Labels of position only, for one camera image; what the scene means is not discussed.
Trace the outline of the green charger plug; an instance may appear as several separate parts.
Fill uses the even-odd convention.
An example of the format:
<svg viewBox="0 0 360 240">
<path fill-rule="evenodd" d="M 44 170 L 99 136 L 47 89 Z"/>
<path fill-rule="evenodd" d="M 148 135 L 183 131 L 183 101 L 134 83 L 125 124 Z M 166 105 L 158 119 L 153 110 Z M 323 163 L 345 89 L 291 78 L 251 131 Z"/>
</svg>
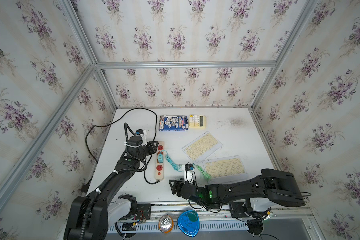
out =
<svg viewBox="0 0 360 240">
<path fill-rule="evenodd" d="M 164 154 L 163 154 L 163 152 L 159 152 L 158 153 L 157 163 L 162 164 L 163 162 L 164 162 Z"/>
</svg>

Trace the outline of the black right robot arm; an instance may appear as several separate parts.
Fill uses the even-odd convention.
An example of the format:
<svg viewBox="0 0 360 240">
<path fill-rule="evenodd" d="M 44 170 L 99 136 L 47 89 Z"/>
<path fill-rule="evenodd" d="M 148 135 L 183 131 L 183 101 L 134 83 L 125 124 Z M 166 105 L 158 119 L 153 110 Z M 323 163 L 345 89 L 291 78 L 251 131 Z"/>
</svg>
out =
<svg viewBox="0 0 360 240">
<path fill-rule="evenodd" d="M 173 195 L 195 202 L 207 210 L 238 200 L 267 199 L 283 207 L 303 207 L 304 197 L 295 176 L 289 172 L 262 169 L 261 174 L 246 181 L 232 184 L 212 184 L 198 187 L 185 179 L 169 180 Z"/>
</svg>

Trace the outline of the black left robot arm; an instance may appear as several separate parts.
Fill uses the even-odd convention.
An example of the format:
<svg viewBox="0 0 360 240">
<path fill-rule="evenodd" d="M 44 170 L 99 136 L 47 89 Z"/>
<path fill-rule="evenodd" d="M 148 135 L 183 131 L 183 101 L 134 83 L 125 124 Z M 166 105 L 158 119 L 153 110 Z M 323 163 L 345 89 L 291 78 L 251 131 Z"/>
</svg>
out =
<svg viewBox="0 0 360 240">
<path fill-rule="evenodd" d="M 136 213 L 136 198 L 131 195 L 122 195 L 114 204 L 111 201 L 135 173 L 147 169 L 145 158 L 156 154 L 159 142 L 144 143 L 141 136 L 132 136 L 125 146 L 110 175 L 94 191 L 73 200 L 65 240 L 103 240 L 111 224 Z"/>
</svg>

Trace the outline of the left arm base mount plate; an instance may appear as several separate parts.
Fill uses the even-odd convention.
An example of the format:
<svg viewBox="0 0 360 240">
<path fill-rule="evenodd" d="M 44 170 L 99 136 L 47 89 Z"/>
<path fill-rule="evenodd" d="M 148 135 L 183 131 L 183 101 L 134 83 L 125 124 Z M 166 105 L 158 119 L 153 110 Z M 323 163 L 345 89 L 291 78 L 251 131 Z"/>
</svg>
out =
<svg viewBox="0 0 360 240">
<path fill-rule="evenodd" d="M 137 204 L 136 209 L 126 217 L 121 217 L 118 221 L 137 221 L 149 220 L 151 218 L 152 204 Z"/>
</svg>

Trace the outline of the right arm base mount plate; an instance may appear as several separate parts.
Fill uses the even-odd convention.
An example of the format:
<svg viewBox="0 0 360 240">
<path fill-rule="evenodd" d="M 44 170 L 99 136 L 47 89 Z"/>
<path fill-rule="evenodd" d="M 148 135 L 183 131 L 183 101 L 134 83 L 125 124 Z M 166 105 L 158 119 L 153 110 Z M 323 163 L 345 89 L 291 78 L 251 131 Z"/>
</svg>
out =
<svg viewBox="0 0 360 240">
<path fill-rule="evenodd" d="M 248 218 L 246 202 L 231 202 L 229 203 L 230 214 L 232 218 Z"/>
</svg>

